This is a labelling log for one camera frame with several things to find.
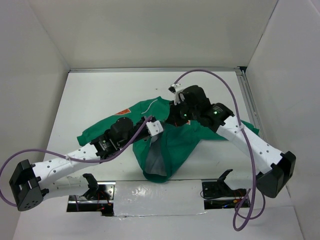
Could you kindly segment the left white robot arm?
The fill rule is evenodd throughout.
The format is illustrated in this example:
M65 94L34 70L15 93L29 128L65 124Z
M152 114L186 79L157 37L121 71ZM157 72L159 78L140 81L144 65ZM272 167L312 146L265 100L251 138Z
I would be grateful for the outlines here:
M68 195L81 196L87 200L110 197L105 187L91 173L80 177L71 174L87 167L107 163L119 157L131 144L153 138L159 130L154 116L142 117L137 123L130 118L121 117L103 134L97 136L84 146L68 154L47 151L54 159L30 163L28 159L20 161L11 178L9 186L14 201L2 200L8 205L24 212L35 208L43 201Z

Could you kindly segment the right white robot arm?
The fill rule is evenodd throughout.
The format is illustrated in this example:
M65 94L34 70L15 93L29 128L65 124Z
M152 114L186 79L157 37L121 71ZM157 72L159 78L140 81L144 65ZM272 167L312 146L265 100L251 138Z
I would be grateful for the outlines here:
M179 83L169 87L174 99L169 103L168 124L180 127L188 121L225 138L246 156L254 159L257 189L268 198L275 198L294 173L296 156L282 152L265 142L238 120L232 110L222 103L211 103L204 90L192 85L184 88Z

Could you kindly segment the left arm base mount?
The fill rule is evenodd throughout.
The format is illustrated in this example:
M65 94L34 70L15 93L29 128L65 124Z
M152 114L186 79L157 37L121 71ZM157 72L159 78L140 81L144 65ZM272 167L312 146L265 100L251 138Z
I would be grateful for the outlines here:
M105 216L114 214L115 181L100 181L97 189L89 189L82 195L68 197L68 213L74 212L100 212Z

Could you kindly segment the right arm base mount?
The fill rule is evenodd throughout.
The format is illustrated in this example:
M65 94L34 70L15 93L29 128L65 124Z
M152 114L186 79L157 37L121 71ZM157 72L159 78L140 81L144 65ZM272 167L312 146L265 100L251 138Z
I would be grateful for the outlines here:
M246 195L245 188L231 189L225 180L233 170L226 170L218 179L203 180L200 196L205 210L233 209Z

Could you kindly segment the green jacket with white lining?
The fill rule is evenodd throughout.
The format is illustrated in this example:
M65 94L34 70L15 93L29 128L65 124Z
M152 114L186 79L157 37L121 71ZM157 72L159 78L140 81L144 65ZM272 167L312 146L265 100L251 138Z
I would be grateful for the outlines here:
M77 141L80 146L86 145L122 117L129 118L137 124L142 117L148 116L164 121L169 112L170 101L160 96L140 101L85 129L77 137ZM141 139L133 143L132 151L144 177L154 183L164 183L177 172L202 140L216 142L223 141L224 138L193 120L180 127L165 125L163 133L156 141Z

